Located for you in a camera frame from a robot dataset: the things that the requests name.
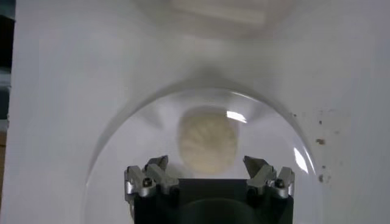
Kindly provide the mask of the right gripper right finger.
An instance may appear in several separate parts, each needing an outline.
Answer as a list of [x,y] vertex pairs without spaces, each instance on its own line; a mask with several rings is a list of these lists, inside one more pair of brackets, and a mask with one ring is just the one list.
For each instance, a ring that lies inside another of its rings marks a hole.
[[267,191],[275,198],[294,196],[295,173],[289,167],[282,167],[279,173],[264,159],[245,156],[244,165],[250,176],[246,180],[248,189],[256,195],[264,195]]

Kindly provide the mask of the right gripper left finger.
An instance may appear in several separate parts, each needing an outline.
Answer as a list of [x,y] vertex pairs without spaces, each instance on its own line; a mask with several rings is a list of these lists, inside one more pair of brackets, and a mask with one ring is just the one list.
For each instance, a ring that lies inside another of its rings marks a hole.
[[157,192],[175,197],[179,194],[179,180],[166,173],[168,155],[151,158],[143,169],[129,166],[124,171],[125,198],[153,197]]

